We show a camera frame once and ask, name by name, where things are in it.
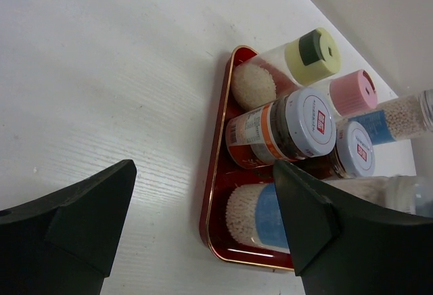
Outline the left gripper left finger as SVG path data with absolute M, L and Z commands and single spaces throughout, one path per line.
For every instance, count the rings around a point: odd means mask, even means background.
M 110 276 L 137 169 L 122 160 L 1 211 L 2 294 L 99 294 Z

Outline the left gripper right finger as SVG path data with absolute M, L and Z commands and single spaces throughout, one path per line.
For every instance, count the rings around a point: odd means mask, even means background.
M 284 160 L 273 179 L 307 294 L 432 293 L 432 219 L 372 204 Z

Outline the red label jar front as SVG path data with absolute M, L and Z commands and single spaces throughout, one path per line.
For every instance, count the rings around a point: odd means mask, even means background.
M 301 160 L 297 167 L 318 180 L 370 177 L 375 170 L 371 139 L 358 122 L 337 128 L 336 144 L 326 156 Z

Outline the red label jar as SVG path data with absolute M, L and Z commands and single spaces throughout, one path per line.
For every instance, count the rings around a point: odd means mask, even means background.
M 229 120 L 225 142 L 244 169 L 296 162 L 328 155 L 336 144 L 336 124 L 324 94 L 307 87 Z
M 297 167 L 318 180 L 370 177 L 375 170 L 371 139 L 358 122 L 337 128 L 336 144 L 326 156 L 301 160 Z

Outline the tall silver cap spice bottle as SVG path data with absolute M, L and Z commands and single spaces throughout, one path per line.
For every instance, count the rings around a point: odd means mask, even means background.
M 388 209 L 432 217 L 432 180 L 420 176 L 363 177 L 326 183 Z M 274 183 L 242 185 L 229 196 L 225 221 L 239 244 L 288 253 Z

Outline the blue label silver cap bottle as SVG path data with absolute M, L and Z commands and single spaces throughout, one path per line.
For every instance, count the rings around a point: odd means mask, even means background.
M 421 137 L 432 132 L 432 90 L 391 99 L 344 121 L 360 123 L 373 145 Z

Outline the pink cap condiment bottle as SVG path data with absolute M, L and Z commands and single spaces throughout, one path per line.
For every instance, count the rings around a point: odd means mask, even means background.
M 335 118 L 344 118 L 374 109 L 378 104 L 375 85 L 365 70 L 314 83 L 326 96 Z

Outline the yellow cap condiment bottle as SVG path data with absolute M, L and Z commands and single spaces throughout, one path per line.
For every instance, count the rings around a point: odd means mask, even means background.
M 338 73 L 341 57 L 331 34 L 316 28 L 237 65 L 231 92 L 246 111 Z

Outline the red lacquer tray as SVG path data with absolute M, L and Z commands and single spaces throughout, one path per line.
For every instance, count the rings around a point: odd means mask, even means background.
M 253 48 L 239 45 L 230 54 L 223 56 L 225 71 L 217 77 L 217 81 L 222 84 L 222 87 L 220 91 L 216 92 L 218 108 L 210 161 L 204 182 L 199 232 L 204 245 L 218 259 L 226 263 L 293 271 L 294 266 L 289 254 L 239 244 L 232 238 L 225 222 L 227 201 L 236 187 L 255 183 L 270 183 L 273 180 L 270 166 L 245 170 L 232 161 L 225 145 L 227 121 L 242 113 L 242 108 L 238 106 L 230 92 L 233 69 L 256 54 L 257 52 Z

